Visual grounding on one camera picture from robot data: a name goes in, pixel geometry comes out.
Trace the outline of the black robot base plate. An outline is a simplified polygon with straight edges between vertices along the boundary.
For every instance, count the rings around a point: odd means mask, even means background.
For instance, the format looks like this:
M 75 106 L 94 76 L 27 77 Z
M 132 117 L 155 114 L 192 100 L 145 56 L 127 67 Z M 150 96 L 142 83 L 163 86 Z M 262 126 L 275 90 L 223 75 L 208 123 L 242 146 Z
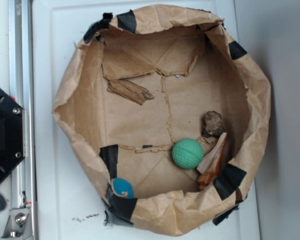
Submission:
M 25 158 L 23 108 L 0 88 L 0 184 Z

